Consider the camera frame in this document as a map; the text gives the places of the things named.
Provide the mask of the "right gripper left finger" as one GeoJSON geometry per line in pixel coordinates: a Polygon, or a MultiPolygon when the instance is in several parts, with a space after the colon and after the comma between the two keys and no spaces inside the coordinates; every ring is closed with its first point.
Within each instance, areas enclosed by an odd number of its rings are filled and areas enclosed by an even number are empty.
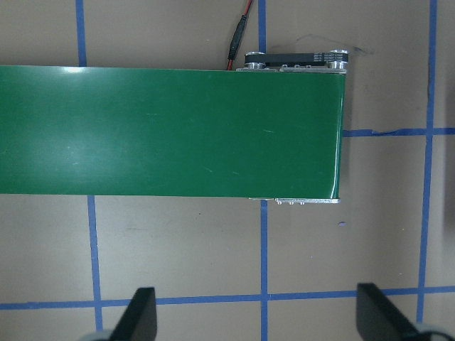
{"type": "Polygon", "coordinates": [[[153,287],[138,288],[121,316],[110,340],[155,340],[157,336],[156,294],[153,287]]]}

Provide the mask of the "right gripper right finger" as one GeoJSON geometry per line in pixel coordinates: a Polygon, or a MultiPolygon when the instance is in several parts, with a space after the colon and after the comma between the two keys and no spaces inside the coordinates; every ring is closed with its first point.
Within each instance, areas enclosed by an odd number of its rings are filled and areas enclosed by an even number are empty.
{"type": "Polygon", "coordinates": [[[425,340],[374,283],[357,285],[356,328],[365,341],[425,340]]]}

